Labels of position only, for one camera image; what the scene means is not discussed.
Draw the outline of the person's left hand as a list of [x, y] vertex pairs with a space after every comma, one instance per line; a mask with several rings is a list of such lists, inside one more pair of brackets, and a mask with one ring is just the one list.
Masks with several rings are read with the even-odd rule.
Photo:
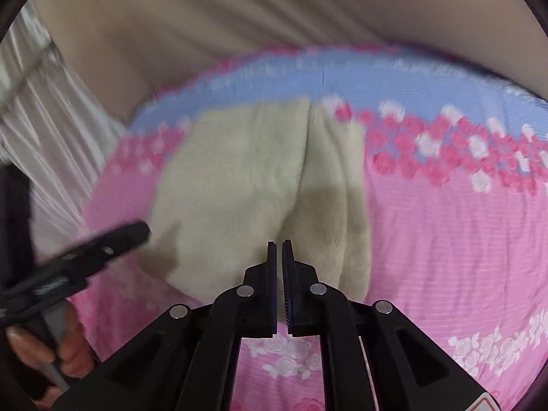
[[74, 305], [69, 302], [64, 318], [64, 338], [53, 352], [37, 337], [20, 327], [9, 327], [5, 332], [8, 344], [18, 359], [28, 368], [45, 374], [43, 368], [60, 360], [60, 369], [68, 377], [85, 377], [95, 367], [95, 357], [85, 338], [84, 328]]

